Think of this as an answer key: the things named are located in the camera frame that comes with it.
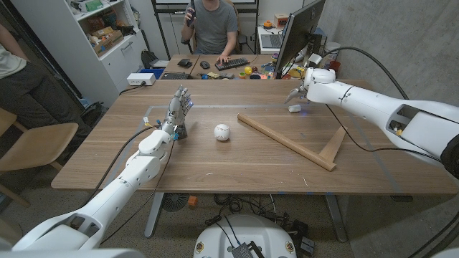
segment computer mouse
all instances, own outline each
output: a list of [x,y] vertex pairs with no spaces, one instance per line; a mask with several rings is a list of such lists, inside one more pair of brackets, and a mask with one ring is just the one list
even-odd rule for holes
[[210,64],[207,61],[202,61],[201,62],[201,67],[203,69],[209,69],[210,68]]

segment laptop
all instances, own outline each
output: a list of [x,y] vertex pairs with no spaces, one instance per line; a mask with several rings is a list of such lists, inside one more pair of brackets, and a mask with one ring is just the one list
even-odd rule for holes
[[263,34],[261,35],[261,47],[262,48],[278,48],[282,46],[282,41],[284,40],[285,28],[282,31],[282,34]]

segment white cabinet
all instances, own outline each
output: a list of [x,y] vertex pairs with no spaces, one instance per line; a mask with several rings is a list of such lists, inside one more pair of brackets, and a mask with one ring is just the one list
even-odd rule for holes
[[[101,0],[102,9],[76,15],[65,0],[11,2],[89,103],[103,101],[110,107],[127,88],[127,76],[143,67],[146,44],[128,0]],[[98,57],[85,36],[90,32],[87,18],[110,10],[119,22],[133,25],[136,34]]]

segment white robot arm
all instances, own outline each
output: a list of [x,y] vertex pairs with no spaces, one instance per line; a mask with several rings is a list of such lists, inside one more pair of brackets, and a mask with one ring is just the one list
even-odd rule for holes
[[139,144],[123,172],[81,209],[56,216],[36,226],[12,251],[89,250],[97,248],[110,223],[133,193],[154,178],[168,157],[166,146],[175,140],[193,103],[180,86],[169,104],[161,130],[155,130]]
[[459,107],[425,100],[400,100],[336,81],[333,70],[308,68],[294,97],[339,106],[375,124],[398,148],[425,162],[444,166],[459,178]]

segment concrete wall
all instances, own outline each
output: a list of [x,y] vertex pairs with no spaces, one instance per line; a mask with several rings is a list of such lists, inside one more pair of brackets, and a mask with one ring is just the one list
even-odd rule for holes
[[[328,40],[359,47],[394,75],[408,97],[459,105],[459,1],[326,0],[319,27]],[[400,97],[370,59],[339,54],[341,78],[361,78]]]

